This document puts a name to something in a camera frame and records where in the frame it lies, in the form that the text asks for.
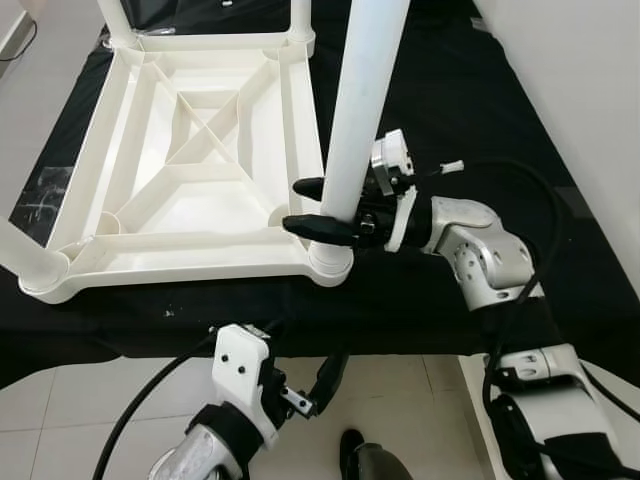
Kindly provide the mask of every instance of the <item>black cable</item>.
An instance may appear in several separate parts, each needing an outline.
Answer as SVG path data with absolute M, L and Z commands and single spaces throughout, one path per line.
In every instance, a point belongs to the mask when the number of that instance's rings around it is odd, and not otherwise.
M 165 377 L 169 375 L 171 372 L 173 372 L 176 368 L 178 368 L 180 365 L 182 365 L 184 362 L 186 362 L 190 358 L 197 355 L 198 352 L 202 350 L 202 348 L 209 345 L 210 343 L 215 344 L 216 335 L 217 335 L 217 331 L 212 332 L 204 340 L 202 340 L 195 347 L 193 347 L 191 350 L 171 360 L 171 362 L 169 362 L 162 370 L 156 373 L 154 377 L 151 380 L 149 380 L 149 382 L 144 387 L 142 387 L 142 389 L 131 401 L 129 406 L 127 406 L 125 411 L 122 412 L 122 415 L 120 415 L 120 418 L 114 425 L 113 430 L 111 430 L 111 434 L 109 435 L 109 438 L 107 439 L 106 443 L 104 444 L 104 447 L 102 448 L 102 452 L 100 453 L 100 458 L 98 459 L 95 472 L 93 473 L 93 477 L 92 477 L 93 480 L 102 480 L 104 476 L 104 472 L 106 471 L 107 465 L 109 463 L 109 458 L 113 453 L 113 449 L 115 448 L 116 443 L 118 442 L 118 438 L 120 437 L 120 434 L 122 434 L 124 427 L 127 425 L 127 423 L 129 422 L 133 414 L 136 412 L 138 407 L 142 404 L 142 402 L 144 402 L 144 400 L 153 391 L 153 389 L 156 388 L 158 384 L 162 380 L 164 380 Z
M 468 168 L 485 167 L 485 166 L 508 167 L 508 168 L 515 169 L 520 173 L 524 174 L 540 188 L 540 190 L 544 193 L 545 197 L 547 198 L 547 201 L 549 202 L 549 205 L 551 207 L 551 213 L 553 216 L 553 229 L 552 229 L 551 243 L 549 245 L 549 249 L 548 249 L 545 260 L 536 269 L 535 273 L 531 276 L 529 281 L 525 284 L 524 288 L 522 289 L 522 291 L 520 292 L 520 294 L 515 300 L 515 304 L 517 306 L 520 306 L 524 304 L 524 302 L 529 298 L 529 294 L 531 293 L 531 291 L 549 272 L 551 265 L 553 264 L 553 261 L 556 255 L 558 254 L 560 247 L 562 246 L 562 240 L 564 235 L 562 205 L 553 187 L 549 184 L 549 182 L 542 175 L 540 175 L 536 170 L 529 167 L 528 165 L 516 162 L 511 159 L 505 159 L 505 158 L 479 160 L 474 163 L 468 164 Z M 484 381 L 482 382 L 482 403 L 487 412 L 487 415 L 489 415 L 490 418 L 492 416 L 491 385 L 493 385 L 494 383 L 493 378 L 497 370 L 498 361 L 500 359 L 500 356 L 502 355 L 504 346 L 507 340 L 509 339 L 511 327 L 515 323 L 514 320 L 517 318 L 518 310 L 519 308 L 515 308 L 511 312 L 511 315 L 507 317 L 507 319 L 505 319 L 500 329 L 498 340 L 494 346 L 493 351 L 490 353 L 489 362 L 486 367 Z M 593 463 L 588 459 L 574 457 L 573 455 L 567 454 L 566 452 L 558 451 L 547 445 L 542 445 L 537 442 L 532 442 L 529 440 L 525 440 L 523 438 L 518 438 L 515 435 L 514 435 L 514 440 L 520 441 L 526 444 L 526 446 L 528 446 L 529 448 L 533 448 L 539 453 L 547 455 L 550 458 L 562 459 L 564 461 L 571 462 L 575 465 L 581 465 L 583 467 L 591 468 L 601 472 L 606 472 L 608 474 L 616 475 L 622 478 L 640 479 L 639 470 L 634 470 L 632 468 L 628 468 L 624 466 L 615 467 L 615 466 L 600 465 L 597 463 Z
M 633 408 L 616 397 L 610 390 L 607 389 L 607 387 L 600 383 L 600 381 L 593 376 L 593 374 L 589 371 L 584 363 L 582 363 L 582 369 L 584 370 L 584 373 L 589 381 L 593 384 L 594 387 L 596 387 L 596 389 L 602 394 L 603 397 L 605 397 L 616 407 L 633 418 L 636 422 L 640 423 L 640 413 L 636 412 Z
M 32 26 L 33 26 L 33 35 L 31 35 L 31 38 L 29 39 L 27 44 L 24 47 L 22 47 L 22 50 L 20 50 L 18 53 L 16 53 L 13 57 L 0 58 L 0 62 L 13 62 L 14 60 L 17 60 L 22 55 L 24 55 L 24 52 L 27 51 L 27 49 L 31 46 L 33 41 L 36 39 L 36 36 L 38 35 L 38 23 L 35 20 L 32 20 L 32 22 L 33 22 L 33 24 L 32 24 Z

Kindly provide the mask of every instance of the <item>tile floor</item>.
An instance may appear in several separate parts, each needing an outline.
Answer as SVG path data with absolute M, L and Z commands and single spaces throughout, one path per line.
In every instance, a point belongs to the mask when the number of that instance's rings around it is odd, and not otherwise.
M 118 359 L 36 373 L 0 391 L 3 480 L 86 480 L 114 422 L 166 359 Z M 308 388 L 321 359 L 281 359 L 296 388 Z M 107 479 L 146 478 L 183 438 L 191 416 L 211 398 L 210 361 L 180 367 L 125 430 Z M 455 357 L 354 357 L 342 388 L 317 419 L 295 418 L 274 451 L 252 464 L 258 480 L 338 479 L 342 431 L 360 428 L 394 452 L 416 479 L 483 479 Z

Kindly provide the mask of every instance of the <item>black cloth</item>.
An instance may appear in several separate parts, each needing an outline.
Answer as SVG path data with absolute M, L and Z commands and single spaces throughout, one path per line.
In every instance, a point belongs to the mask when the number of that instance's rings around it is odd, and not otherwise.
M 288 0 L 128 0 L 136 28 L 175 25 L 179 34 L 284 30 Z M 349 3 L 314 2 L 310 61 L 326 154 Z M 544 256 L 550 213 L 543 196 L 513 172 L 491 169 L 430 181 L 440 162 L 508 157 L 537 168 L 574 199 L 567 240 L 544 288 L 566 339 L 579 354 L 640 386 L 640 305 L 597 222 L 549 140 L 499 43 L 474 30 L 466 1 L 414 1 L 379 132 L 402 128 L 421 192 L 471 198 L 493 207 L 507 229 Z M 96 48 L 27 182 L 11 220 L 44 244 L 109 68 Z M 286 325 L 285 356 L 354 353 L 472 354 L 483 351 L 444 260 L 403 250 L 358 252 L 340 287 L 303 277 L 241 279 L 89 289 L 62 305 L 23 295 L 0 272 L 0 385 L 54 365 L 127 356 L 171 356 L 210 325 Z

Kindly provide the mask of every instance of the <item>white cylindrical pole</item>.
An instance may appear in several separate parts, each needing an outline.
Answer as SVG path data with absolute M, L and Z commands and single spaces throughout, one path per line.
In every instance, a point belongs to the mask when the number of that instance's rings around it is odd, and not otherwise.
M 291 0 L 291 26 L 287 37 L 292 43 L 305 43 L 307 55 L 313 55 L 316 34 L 311 28 L 311 0 Z
M 98 5 L 105 22 L 107 22 L 107 27 L 109 27 L 112 45 L 114 47 L 134 46 L 138 39 L 136 34 L 131 31 L 131 25 L 129 25 L 120 0 L 98 0 Z
M 321 214 L 350 222 L 358 207 L 410 0 L 353 0 L 331 130 Z M 346 278 L 346 247 L 312 243 L 318 274 Z
M 27 290 L 41 290 L 54 285 L 69 268 L 64 254 L 42 248 L 1 217 L 0 265 L 17 275 Z

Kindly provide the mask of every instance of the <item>shoe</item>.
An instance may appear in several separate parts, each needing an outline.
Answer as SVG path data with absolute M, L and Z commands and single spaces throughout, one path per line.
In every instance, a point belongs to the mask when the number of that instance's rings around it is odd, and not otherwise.
M 355 451 L 364 443 L 364 437 L 355 429 L 346 430 L 340 439 L 340 472 L 342 480 L 357 480 L 358 456 Z

